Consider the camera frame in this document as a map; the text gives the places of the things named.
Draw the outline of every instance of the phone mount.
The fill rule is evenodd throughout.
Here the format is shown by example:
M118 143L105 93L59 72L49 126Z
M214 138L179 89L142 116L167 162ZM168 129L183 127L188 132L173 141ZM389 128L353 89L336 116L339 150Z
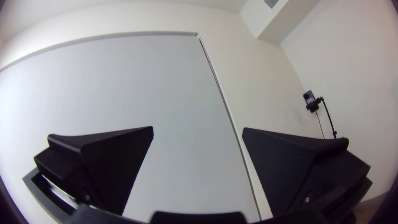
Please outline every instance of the phone mount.
M306 106L306 108L307 108L307 110L309 110L311 113L314 113L315 111L317 111L317 110L319 109L318 104L320 104L320 102L322 102L322 103L323 103L323 106L325 107L326 113L328 114L328 118L329 118L329 121L330 121L330 125L332 126L333 137L336 139L336 138L337 138L337 137L336 137L337 131L335 131L335 129L334 129L334 127L333 127L332 119L330 118L329 111L328 111L328 108L326 107L325 100L323 99L323 97L318 97L318 98L315 99L313 102L308 103L307 106Z

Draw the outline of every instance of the black cable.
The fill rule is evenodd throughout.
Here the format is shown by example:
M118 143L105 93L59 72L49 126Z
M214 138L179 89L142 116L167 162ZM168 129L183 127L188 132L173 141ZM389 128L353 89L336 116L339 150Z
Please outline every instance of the black cable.
M323 139L325 139L325 135L323 134L322 125L320 124L320 120L319 120L318 113L315 113L315 114L316 114L316 116L318 117L319 127L320 127L320 131L322 132Z
M335 139L337 139L337 137L336 137L337 131L335 131L335 128L333 127L332 119L330 118L328 108L326 107L326 104L325 104L325 100L323 99L323 97L320 97L320 100L323 102L323 106L325 107L326 113L328 114L329 121L330 121L330 125L332 126L333 137L334 137Z

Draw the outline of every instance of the black edge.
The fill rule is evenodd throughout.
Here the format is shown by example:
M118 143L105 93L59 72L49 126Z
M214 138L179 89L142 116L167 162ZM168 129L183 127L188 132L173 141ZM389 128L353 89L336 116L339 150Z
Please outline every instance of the black edge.
M35 168L28 173L23 181L32 193L33 197L40 204L40 206L58 223L63 223L70 218L70 215L58 207L53 201L51 201L47 195L33 182L33 179L38 175L41 176L39 169Z

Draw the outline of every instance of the ceiling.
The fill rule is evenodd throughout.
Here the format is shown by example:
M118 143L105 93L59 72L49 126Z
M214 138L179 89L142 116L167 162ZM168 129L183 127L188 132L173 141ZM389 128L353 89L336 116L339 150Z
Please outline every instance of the ceiling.
M9 40L29 26L80 8L118 2L172 2L239 12L247 0L6 0L0 13L0 36Z

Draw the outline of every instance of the whiteboard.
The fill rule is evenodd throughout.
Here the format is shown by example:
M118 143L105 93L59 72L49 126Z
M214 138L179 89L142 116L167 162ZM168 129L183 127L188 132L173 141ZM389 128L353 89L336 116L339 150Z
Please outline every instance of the whiteboard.
M123 216L149 222L155 211L240 211L259 221L235 132L194 35L98 38L36 54L0 73L0 108L0 174L23 214L39 205L22 205L27 189L19 180L48 134L153 126ZM15 136L24 141L8 141Z

